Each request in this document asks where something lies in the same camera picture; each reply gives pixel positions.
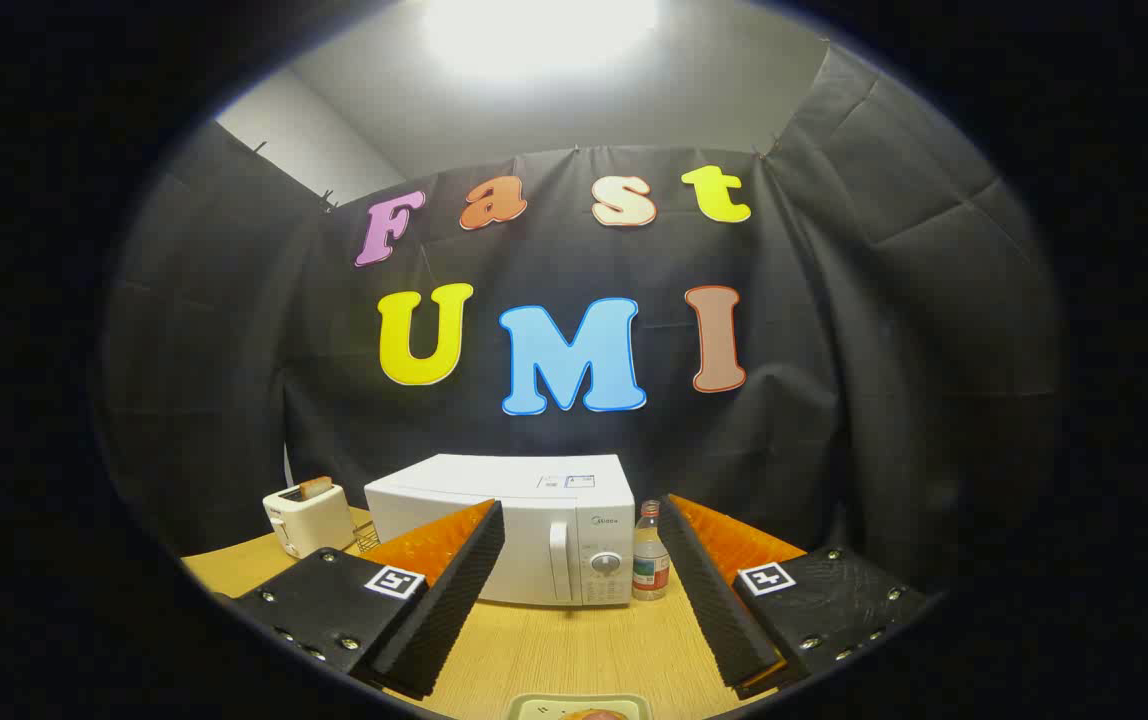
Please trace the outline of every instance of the white toaster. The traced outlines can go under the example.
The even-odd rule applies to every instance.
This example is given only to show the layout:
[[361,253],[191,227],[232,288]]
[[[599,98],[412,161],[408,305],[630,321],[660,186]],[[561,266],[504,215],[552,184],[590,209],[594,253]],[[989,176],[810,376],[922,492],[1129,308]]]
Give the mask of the white toaster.
[[294,557],[307,557],[332,547],[342,550],[355,541],[351,511],[341,486],[303,500],[304,486],[274,491],[263,498],[263,510],[281,548]]

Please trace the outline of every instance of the blue letter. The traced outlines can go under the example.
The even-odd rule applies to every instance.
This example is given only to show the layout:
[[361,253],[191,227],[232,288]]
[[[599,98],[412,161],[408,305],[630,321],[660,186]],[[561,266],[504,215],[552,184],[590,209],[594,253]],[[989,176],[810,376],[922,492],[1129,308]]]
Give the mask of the blue letter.
[[511,395],[502,401],[506,415],[538,415],[546,398],[538,395],[538,374],[561,410],[574,407],[583,374],[592,369],[592,389],[583,405],[595,413],[635,410],[646,404],[633,370],[633,318],[637,304],[606,297],[588,305],[574,342],[565,342],[552,316],[538,305],[513,307],[498,316],[511,335]]

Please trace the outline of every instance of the ceiling light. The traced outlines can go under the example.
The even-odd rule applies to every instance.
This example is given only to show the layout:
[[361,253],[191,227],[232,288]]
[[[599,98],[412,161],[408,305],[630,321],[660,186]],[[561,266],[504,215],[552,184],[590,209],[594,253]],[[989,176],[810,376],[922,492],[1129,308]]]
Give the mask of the ceiling light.
[[656,26],[656,0],[429,0],[430,49],[496,79],[605,65]]

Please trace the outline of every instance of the orange foam pad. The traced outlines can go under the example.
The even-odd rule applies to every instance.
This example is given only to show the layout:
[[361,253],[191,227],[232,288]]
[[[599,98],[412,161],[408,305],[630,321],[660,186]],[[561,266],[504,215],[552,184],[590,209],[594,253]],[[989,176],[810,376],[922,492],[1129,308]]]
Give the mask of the orange foam pad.
[[441,573],[445,573],[450,560],[458,555],[463,543],[472,537],[472,531],[478,528],[495,502],[497,501],[488,500],[451,512],[445,518],[413,528],[360,556],[365,560],[391,565],[393,568],[424,574],[428,587],[432,587],[436,584]]
[[801,548],[779,541],[729,514],[704,508],[684,497],[667,497],[676,503],[689,527],[695,529],[698,541],[703,542],[703,550],[707,551],[726,584],[734,584],[739,570],[757,568],[767,562],[792,560],[793,557],[806,553]]

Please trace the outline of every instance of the white microwave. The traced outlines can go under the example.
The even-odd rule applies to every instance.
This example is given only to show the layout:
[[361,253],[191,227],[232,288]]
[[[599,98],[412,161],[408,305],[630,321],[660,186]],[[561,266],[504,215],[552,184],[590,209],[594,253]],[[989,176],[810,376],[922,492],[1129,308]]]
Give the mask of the white microwave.
[[506,541],[481,601],[623,605],[633,596],[633,488],[615,455],[437,455],[365,486],[381,542],[488,498]]

